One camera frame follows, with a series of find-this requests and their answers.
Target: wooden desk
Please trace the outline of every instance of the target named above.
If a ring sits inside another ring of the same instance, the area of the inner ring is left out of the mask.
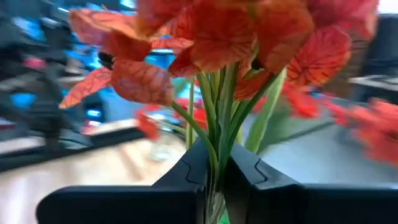
[[[124,120],[104,124],[92,134],[135,125]],[[152,185],[185,153],[185,143],[165,133],[170,157],[150,158],[153,143],[140,139],[0,174],[0,224],[35,224],[35,207],[50,192],[69,185]],[[26,144],[35,143],[25,139]]]

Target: black plastic frame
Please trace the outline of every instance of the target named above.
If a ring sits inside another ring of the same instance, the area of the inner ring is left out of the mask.
[[[150,187],[67,187],[37,207],[39,224],[204,224],[208,153],[197,141]],[[396,223],[398,190],[300,184],[235,145],[224,197],[231,224]]]

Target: orange flower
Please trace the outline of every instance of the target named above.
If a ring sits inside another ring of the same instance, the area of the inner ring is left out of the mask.
[[[348,110],[346,108],[343,108],[338,105],[334,105],[333,103],[330,102],[325,102],[324,103],[328,110],[331,113],[332,118],[334,119],[336,124],[342,125],[342,126],[348,126],[349,121],[347,118],[348,115]]]
[[[370,109],[354,107],[351,117],[357,123],[357,138],[372,159],[398,166],[398,106],[374,100]]]
[[[246,100],[289,62],[287,75],[293,84],[327,82],[350,57],[351,39],[345,31],[373,36],[377,2],[137,0],[137,30],[144,36],[168,30],[173,38],[193,41],[169,67],[173,77],[241,61],[234,99]],[[256,42],[264,71],[245,78]]]
[[[136,17],[112,11],[75,9],[70,11],[70,25],[80,40],[99,45],[102,52],[114,57],[112,71],[101,67],[74,86],[61,102],[61,108],[71,107],[84,97],[112,86],[116,93],[129,101],[171,105],[173,86],[170,73],[143,62],[154,48],[184,48],[192,41],[158,39],[139,36],[135,31]]]
[[[282,95],[289,103],[292,116],[302,119],[315,119],[319,116],[318,101],[304,91],[293,89],[292,85],[285,82]]]
[[[157,111],[160,110],[160,106],[159,105],[144,105],[144,111]]]
[[[194,106],[196,109],[204,109],[204,108],[205,108],[205,105],[203,104],[203,99],[202,99],[202,98],[199,98],[198,100],[196,100],[196,102],[193,102],[193,106]]]
[[[207,129],[206,111],[204,109],[194,109],[193,119],[203,129]]]
[[[138,129],[140,129],[150,140],[156,140],[159,137],[159,130],[156,122],[150,119],[144,111],[137,110],[136,118],[138,122]]]
[[[349,112],[346,108],[335,105],[331,102],[331,97],[333,94],[327,93],[323,94],[322,96],[322,103],[328,108],[331,117],[333,118],[334,122],[336,124],[342,125],[342,126],[348,126],[349,125]]]
[[[254,105],[252,109],[252,113],[259,113],[262,109],[262,106],[266,103],[266,98],[263,96],[260,98],[260,100]]]

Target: flower bouquet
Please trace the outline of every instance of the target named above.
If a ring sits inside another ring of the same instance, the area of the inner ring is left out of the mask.
[[[134,16],[113,11],[70,11],[82,42],[107,55],[103,67],[77,84],[61,103],[68,108],[106,86],[122,98],[172,108],[187,122],[187,147],[194,133],[209,154],[207,223],[224,212],[223,179],[242,124],[263,97],[244,147],[253,153],[266,133],[282,93],[294,115],[315,116],[318,102],[307,95],[341,70],[356,32],[371,40],[378,0],[137,0]],[[172,49],[167,70],[145,63],[152,49]],[[190,83],[189,103],[174,101],[172,78]],[[203,113],[195,121],[197,82]]]

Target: orange petal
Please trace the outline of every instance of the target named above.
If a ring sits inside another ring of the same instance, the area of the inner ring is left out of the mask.
[[[169,106],[173,100],[169,75],[160,67],[116,58],[111,85],[126,100]]]
[[[112,30],[105,38],[102,51],[120,58],[143,61],[151,50],[150,43]]]
[[[376,29],[379,0],[307,0],[318,28],[339,24],[370,39]]]
[[[192,0],[137,0],[137,28],[142,35],[151,36],[176,17]]]
[[[258,59],[278,74],[312,33],[312,18],[301,0],[271,1],[257,10]]]
[[[317,30],[287,66],[295,86],[325,84],[350,57],[351,38],[336,26]]]
[[[172,77],[190,77],[200,72],[191,59],[191,48],[185,49],[168,68]]]
[[[252,98],[273,76],[271,72],[259,72],[256,76],[248,79],[237,79],[234,100],[248,100]]]
[[[193,41],[184,38],[170,38],[154,40],[151,44],[153,49],[186,49],[193,44]]]
[[[105,67],[89,73],[83,81],[76,84],[60,103],[61,109],[66,109],[80,103],[86,96],[107,87],[111,80],[112,71]]]
[[[112,29],[120,30],[132,38],[137,36],[134,31],[135,17],[118,12],[72,9],[69,23],[81,41],[92,45],[102,45]]]
[[[194,13],[192,60],[202,70],[216,71],[251,56],[254,26],[240,9],[218,9],[202,2]]]
[[[195,33],[193,13],[193,8],[187,7],[181,11],[176,18],[170,21],[170,35],[172,37],[182,37],[188,40],[193,40],[193,35]]]

